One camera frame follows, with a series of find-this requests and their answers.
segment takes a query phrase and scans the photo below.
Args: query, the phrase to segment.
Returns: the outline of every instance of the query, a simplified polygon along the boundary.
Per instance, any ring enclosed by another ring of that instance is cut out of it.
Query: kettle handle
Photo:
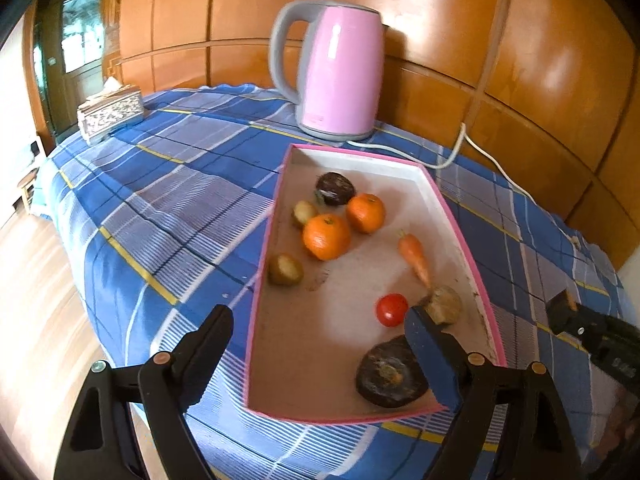
[[[284,44],[293,22],[313,23],[326,7],[327,0],[296,0],[288,3],[278,13],[271,29],[269,41],[269,72],[280,93],[295,105],[300,104],[300,94],[284,77]]]

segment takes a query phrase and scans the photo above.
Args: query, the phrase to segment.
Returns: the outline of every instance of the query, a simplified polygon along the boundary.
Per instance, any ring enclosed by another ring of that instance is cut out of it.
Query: dark round fruit
[[[400,408],[428,389],[429,383],[403,335],[369,350],[356,373],[358,393],[382,408]]]
[[[345,205],[356,194],[351,181],[340,173],[330,171],[318,178],[316,191],[327,205]]]

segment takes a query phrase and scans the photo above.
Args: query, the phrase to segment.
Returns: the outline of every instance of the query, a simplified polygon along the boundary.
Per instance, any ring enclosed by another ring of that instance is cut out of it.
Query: screw
[[[157,365],[165,365],[171,360],[171,354],[169,352],[158,352],[154,355],[154,362]]]
[[[477,352],[469,354],[467,359],[473,366],[482,366],[484,364],[484,356]]]
[[[107,367],[107,363],[105,363],[104,361],[96,361],[94,364],[91,365],[91,371],[94,374],[99,374],[106,367]]]
[[[539,362],[531,363],[531,369],[533,373],[538,375],[544,375],[546,373],[546,366]]]

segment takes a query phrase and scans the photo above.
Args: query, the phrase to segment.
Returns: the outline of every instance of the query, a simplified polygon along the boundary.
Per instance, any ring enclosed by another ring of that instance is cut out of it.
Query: orange
[[[347,220],[361,233],[371,234],[385,223],[385,204],[377,196],[360,193],[347,204]]]
[[[335,260],[349,250],[351,232],[342,217],[334,214],[318,215],[306,223],[302,241],[319,260]]]

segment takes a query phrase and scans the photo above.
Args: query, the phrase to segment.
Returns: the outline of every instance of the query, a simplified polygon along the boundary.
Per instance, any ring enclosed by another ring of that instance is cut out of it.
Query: red tomato
[[[376,303],[376,316],[384,326],[398,326],[407,310],[409,303],[402,294],[387,294]]]

